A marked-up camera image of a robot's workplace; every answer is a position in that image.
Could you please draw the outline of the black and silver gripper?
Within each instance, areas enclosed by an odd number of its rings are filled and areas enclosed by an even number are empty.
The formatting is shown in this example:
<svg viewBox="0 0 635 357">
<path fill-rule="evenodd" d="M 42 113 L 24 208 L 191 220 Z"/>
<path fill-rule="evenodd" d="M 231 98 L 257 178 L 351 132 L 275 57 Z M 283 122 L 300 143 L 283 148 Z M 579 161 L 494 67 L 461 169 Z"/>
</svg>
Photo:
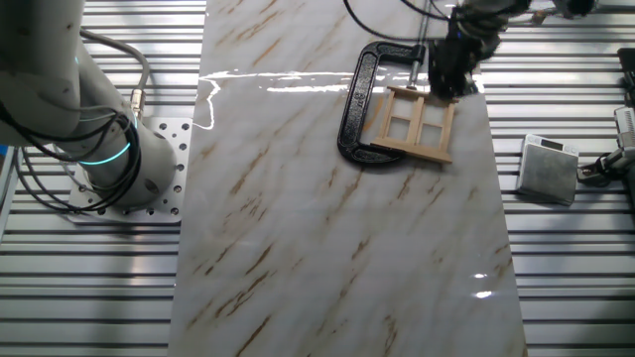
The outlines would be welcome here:
<svg viewBox="0 0 635 357">
<path fill-rule="evenodd" d="M 473 94 L 472 71 L 493 56 L 501 31 L 501 17 L 453 14 L 445 38 L 435 43 L 429 60 L 431 93 L 444 94 L 448 100 Z"/>
</svg>

